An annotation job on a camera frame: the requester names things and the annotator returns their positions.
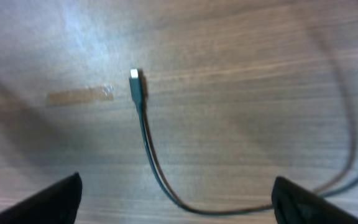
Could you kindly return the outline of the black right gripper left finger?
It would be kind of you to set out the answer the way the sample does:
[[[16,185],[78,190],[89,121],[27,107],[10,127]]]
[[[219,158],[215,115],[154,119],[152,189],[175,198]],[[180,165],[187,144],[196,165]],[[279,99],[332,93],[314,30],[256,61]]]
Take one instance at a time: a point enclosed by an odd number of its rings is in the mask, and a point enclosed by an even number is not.
[[[1,211],[0,224],[74,223],[82,190],[82,179],[75,172]]]

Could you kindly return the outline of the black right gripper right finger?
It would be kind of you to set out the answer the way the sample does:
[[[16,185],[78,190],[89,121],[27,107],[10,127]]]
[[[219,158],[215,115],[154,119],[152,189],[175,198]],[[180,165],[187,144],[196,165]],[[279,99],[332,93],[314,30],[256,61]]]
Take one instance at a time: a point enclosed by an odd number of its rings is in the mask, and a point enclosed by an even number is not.
[[[358,218],[284,177],[275,179],[272,206],[278,224],[358,224]]]

